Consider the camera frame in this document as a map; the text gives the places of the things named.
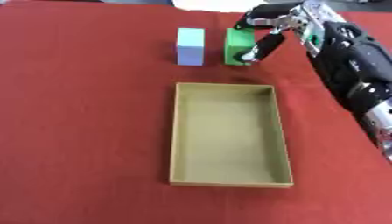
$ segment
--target green block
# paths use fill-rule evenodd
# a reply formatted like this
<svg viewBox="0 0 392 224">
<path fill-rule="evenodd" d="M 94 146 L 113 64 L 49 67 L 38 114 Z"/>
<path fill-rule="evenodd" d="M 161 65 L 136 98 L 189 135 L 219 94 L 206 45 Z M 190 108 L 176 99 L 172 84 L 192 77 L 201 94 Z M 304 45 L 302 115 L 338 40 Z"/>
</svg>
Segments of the green block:
<svg viewBox="0 0 392 224">
<path fill-rule="evenodd" d="M 253 30 L 236 30 L 227 28 L 225 42 L 225 64 L 230 66 L 250 66 L 250 63 L 241 63 L 233 57 L 236 53 L 249 50 L 255 45 Z"/>
</svg>

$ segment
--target open box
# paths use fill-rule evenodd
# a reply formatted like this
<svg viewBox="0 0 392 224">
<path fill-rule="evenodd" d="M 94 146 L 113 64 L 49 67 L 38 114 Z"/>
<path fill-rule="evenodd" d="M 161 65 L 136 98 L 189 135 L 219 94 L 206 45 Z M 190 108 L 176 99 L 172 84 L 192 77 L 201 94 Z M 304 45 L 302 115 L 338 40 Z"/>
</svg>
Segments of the open box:
<svg viewBox="0 0 392 224">
<path fill-rule="evenodd" d="M 178 83 L 176 88 L 172 184 L 293 184 L 272 86 Z"/>
</svg>

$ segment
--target block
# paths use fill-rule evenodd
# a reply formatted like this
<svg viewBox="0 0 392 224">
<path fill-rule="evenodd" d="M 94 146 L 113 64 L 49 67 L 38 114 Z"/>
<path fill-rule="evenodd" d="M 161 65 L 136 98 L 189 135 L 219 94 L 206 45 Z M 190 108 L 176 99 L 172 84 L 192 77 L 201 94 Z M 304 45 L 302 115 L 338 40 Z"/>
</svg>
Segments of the block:
<svg viewBox="0 0 392 224">
<path fill-rule="evenodd" d="M 204 61 L 205 30 L 178 28 L 177 63 L 179 66 L 201 67 Z"/>
<path fill-rule="evenodd" d="M 241 63 L 233 57 L 255 45 L 255 33 L 252 30 L 236 30 L 227 28 L 225 42 L 225 64 L 230 66 L 249 66 L 250 63 Z"/>
</svg>

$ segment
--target blue cube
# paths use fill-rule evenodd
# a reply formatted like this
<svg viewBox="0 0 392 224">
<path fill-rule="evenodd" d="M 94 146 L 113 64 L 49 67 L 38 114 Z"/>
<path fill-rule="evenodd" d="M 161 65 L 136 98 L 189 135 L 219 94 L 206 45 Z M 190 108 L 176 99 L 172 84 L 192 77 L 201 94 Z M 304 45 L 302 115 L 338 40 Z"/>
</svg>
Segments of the blue cube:
<svg viewBox="0 0 392 224">
<path fill-rule="evenodd" d="M 177 63 L 180 66 L 203 66 L 204 42 L 204 29 L 178 28 Z"/>
</svg>

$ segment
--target red table surface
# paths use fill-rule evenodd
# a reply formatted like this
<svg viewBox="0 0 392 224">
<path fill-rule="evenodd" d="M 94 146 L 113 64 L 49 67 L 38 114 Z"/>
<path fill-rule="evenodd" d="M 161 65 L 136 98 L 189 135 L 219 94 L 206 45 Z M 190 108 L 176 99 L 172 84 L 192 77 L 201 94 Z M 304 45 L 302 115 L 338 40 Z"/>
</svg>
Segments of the red table surface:
<svg viewBox="0 0 392 224">
<path fill-rule="evenodd" d="M 348 19 L 392 46 L 392 14 Z M 288 41 L 222 64 L 238 14 L 159 5 L 13 2 L 0 8 L 0 223 L 392 223 L 392 168 Z M 206 65 L 177 66 L 179 27 L 206 28 Z M 167 182 L 178 81 L 277 89 L 295 185 Z"/>
</svg>

